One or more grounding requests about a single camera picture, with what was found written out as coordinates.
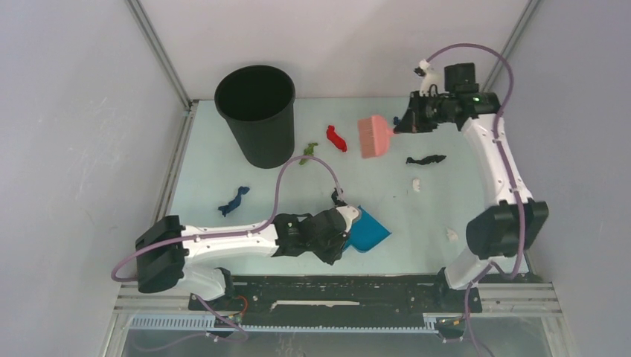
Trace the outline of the pink hand brush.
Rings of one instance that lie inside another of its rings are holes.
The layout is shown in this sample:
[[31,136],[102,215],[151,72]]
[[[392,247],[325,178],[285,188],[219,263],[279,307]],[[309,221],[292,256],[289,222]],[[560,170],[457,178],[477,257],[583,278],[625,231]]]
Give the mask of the pink hand brush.
[[362,158],[376,158],[387,153],[393,129],[381,115],[372,115],[357,121]]

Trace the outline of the blue plastic dustpan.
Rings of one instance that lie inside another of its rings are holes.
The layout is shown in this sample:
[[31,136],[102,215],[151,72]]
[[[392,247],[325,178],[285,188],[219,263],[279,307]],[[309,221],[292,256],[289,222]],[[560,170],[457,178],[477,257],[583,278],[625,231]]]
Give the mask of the blue plastic dustpan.
[[350,237],[343,250],[353,248],[359,253],[367,253],[391,236],[391,232],[362,206],[359,206],[358,209],[361,216],[352,224]]

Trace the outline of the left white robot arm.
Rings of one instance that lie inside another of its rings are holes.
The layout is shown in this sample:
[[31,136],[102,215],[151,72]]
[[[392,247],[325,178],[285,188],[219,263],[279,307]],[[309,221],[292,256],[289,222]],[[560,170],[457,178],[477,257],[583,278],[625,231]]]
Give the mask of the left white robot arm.
[[341,258],[361,215],[360,209],[346,205],[316,215],[281,213],[270,223],[226,228],[182,225],[178,216],[166,216],[135,241],[138,291],[182,289],[216,309],[227,309],[234,303],[235,290],[230,271],[217,261],[310,252],[332,265]]

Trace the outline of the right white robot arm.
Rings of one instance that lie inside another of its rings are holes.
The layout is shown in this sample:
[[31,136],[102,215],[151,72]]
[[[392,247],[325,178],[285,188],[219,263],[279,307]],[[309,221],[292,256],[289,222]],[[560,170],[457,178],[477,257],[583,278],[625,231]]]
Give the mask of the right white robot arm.
[[394,132],[417,134],[455,124],[474,152],[484,186],[484,211],[467,224],[467,247],[443,269],[444,283],[432,292],[436,307],[451,311],[463,300],[461,290],[477,283],[488,268],[513,258],[505,276],[518,273],[549,209],[523,182],[507,142],[500,100],[496,93],[480,90],[474,63],[449,65],[438,74],[423,59],[414,71],[422,79],[420,88],[411,92]]

